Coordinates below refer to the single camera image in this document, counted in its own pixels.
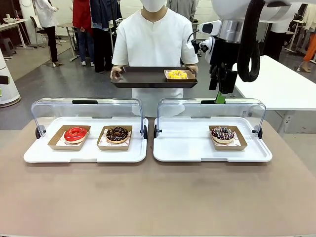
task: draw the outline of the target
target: chocolate sprinkled donut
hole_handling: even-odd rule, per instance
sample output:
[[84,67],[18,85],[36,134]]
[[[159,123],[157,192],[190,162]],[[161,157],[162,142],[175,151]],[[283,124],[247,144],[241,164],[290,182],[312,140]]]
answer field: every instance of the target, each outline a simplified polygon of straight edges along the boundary
[[115,127],[107,131],[106,137],[114,142],[123,141],[128,137],[128,130],[124,127]]
[[231,140],[235,135],[226,127],[215,127],[212,129],[212,136],[219,140]]

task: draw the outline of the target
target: display case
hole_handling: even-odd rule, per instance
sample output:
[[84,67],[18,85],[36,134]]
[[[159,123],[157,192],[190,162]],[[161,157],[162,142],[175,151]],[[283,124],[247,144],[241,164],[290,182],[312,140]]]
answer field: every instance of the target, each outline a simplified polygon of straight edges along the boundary
[[[174,110],[181,113],[170,116]],[[268,162],[272,154],[261,139],[265,113],[265,105],[255,99],[229,98],[225,104],[210,99],[162,99],[155,120],[154,157],[174,162]],[[243,147],[223,145],[218,150],[211,134],[217,126],[237,129]]]
[[[33,103],[32,114],[37,140],[24,154],[26,162],[139,162],[146,156],[148,120],[138,99],[44,98]],[[72,127],[87,131],[84,140],[63,143]],[[103,132],[114,127],[128,129],[128,142],[103,149]]]

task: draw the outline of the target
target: white robot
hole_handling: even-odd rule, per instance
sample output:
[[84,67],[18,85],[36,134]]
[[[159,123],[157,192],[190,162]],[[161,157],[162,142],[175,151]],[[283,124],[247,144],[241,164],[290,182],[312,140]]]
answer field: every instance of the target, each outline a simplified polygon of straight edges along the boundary
[[[316,0],[305,0],[316,3]],[[210,34],[209,39],[188,47],[206,52],[210,63],[210,90],[219,93],[215,103],[224,103],[222,94],[232,93],[237,75],[244,82],[255,81],[260,70],[260,52],[256,41],[259,22],[276,23],[292,19],[302,1],[296,0],[212,0],[221,20],[200,25],[199,31]]]

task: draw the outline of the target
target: food box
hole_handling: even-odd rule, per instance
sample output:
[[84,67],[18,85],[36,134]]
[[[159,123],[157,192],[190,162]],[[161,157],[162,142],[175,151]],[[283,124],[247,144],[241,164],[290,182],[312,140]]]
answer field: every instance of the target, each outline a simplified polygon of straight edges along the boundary
[[172,70],[164,70],[164,74],[165,74],[168,82],[196,82],[197,81],[196,76],[190,70],[181,70],[181,71],[185,72],[186,74],[188,74],[187,79],[171,79],[168,76],[169,72],[171,72],[171,71]]
[[[107,131],[109,129],[112,129],[115,127],[124,127],[127,129],[128,139],[125,142],[123,142],[121,144],[113,144],[113,143],[110,143],[107,141],[107,138],[106,138]],[[133,126],[126,126],[126,125],[124,125],[124,126],[120,126],[120,125],[104,126],[101,133],[100,133],[99,139],[97,141],[97,146],[102,151],[127,151],[129,148],[129,145],[130,145],[132,130],[133,130]]]
[[[87,134],[84,137],[84,140],[78,144],[66,144],[64,134],[69,129],[73,127],[82,127],[87,130]],[[63,125],[56,134],[52,137],[52,139],[49,141],[48,145],[53,150],[64,150],[64,151],[80,151],[83,147],[85,141],[87,140],[87,137],[89,136],[91,126],[81,126],[81,125]]]
[[[222,143],[218,143],[214,141],[212,137],[212,129],[215,127],[226,127],[230,129],[232,132],[234,132],[235,137],[233,141],[227,144],[222,144]],[[222,125],[209,126],[209,132],[210,132],[211,140],[214,144],[215,150],[217,151],[242,151],[247,147],[247,142],[237,126],[222,126]]]

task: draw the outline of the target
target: hand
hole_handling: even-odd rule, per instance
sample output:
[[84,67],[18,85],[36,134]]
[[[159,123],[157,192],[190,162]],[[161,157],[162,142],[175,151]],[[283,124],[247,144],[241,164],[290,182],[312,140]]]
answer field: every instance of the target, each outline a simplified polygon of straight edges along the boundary
[[122,71],[122,69],[119,67],[115,67],[115,66],[112,67],[110,78],[118,80],[119,77],[121,76],[121,74],[120,74],[121,71]]
[[195,74],[198,73],[198,66],[196,66],[196,65],[189,65],[189,66],[187,66],[187,68],[189,68],[190,71],[195,73]]

